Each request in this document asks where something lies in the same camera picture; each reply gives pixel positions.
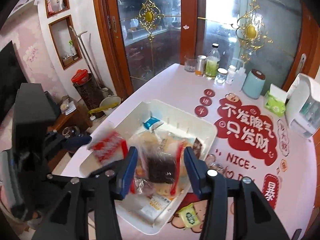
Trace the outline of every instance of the teal canister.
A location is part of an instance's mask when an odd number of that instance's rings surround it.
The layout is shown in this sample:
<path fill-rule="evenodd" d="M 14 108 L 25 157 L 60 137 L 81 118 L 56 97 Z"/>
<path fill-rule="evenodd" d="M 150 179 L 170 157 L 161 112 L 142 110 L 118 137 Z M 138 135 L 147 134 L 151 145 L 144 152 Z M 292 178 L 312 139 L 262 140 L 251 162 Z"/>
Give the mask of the teal canister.
<path fill-rule="evenodd" d="M 266 81 L 266 76 L 256 69 L 252 69 L 242 87 L 242 91 L 249 97 L 253 99 L 258 99 L 264 82 Z"/>

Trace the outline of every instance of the black television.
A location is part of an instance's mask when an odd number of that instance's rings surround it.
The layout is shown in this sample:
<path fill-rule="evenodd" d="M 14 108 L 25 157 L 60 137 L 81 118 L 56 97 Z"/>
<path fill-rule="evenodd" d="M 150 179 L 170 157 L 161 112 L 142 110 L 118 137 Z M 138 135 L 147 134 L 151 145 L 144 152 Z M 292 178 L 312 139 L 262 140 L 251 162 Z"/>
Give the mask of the black television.
<path fill-rule="evenodd" d="M 0 123 L 13 106 L 21 83 L 27 83 L 10 41 L 0 51 Z"/>

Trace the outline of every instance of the cloud-shaped red decal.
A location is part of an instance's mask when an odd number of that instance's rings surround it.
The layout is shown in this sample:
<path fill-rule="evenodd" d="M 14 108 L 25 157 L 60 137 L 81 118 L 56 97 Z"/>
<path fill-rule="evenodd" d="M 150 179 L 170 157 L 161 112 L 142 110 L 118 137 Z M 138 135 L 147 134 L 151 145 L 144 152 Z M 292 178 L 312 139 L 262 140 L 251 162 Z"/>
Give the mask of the cloud-shaped red decal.
<path fill-rule="evenodd" d="M 277 159 L 277 138 L 273 132 L 272 120 L 261 115 L 256 106 L 243 106 L 242 102 L 219 100 L 218 114 L 214 124 L 219 138 L 227 138 L 229 145 L 239 151 L 249 151 L 256 159 L 264 160 L 270 166 Z"/>

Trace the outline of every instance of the blue candy wrapper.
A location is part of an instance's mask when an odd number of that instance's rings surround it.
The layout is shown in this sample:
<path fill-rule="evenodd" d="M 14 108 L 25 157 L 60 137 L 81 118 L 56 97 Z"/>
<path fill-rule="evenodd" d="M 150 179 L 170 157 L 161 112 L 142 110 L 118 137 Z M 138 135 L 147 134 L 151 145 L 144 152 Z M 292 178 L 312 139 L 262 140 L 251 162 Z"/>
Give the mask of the blue candy wrapper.
<path fill-rule="evenodd" d="M 162 125 L 163 122 L 160 121 L 159 119 L 155 118 L 155 117 L 151 117 L 148 121 L 143 123 L 143 126 L 147 129 L 147 130 L 154 130 L 157 127 L 159 127 L 160 125 Z"/>

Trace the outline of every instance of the door handle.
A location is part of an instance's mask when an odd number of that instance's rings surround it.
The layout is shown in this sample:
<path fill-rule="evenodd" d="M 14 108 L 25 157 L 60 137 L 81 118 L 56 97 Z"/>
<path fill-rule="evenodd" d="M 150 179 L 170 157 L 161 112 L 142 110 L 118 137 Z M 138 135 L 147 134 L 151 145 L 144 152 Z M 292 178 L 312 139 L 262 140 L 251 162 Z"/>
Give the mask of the door handle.
<path fill-rule="evenodd" d="M 306 60 L 307 60 L 307 55 L 303 53 L 303 54 L 301 55 L 301 59 L 300 59 L 300 61 L 299 61 L 299 64 L 298 64 L 298 67 L 297 67 L 297 71 L 296 71 L 296 75 L 295 75 L 295 76 L 298 76 L 298 74 L 302 71 L 303 66 L 304 66 Z"/>
<path fill-rule="evenodd" d="M 113 31 L 117 33 L 116 17 L 112 17 Z"/>

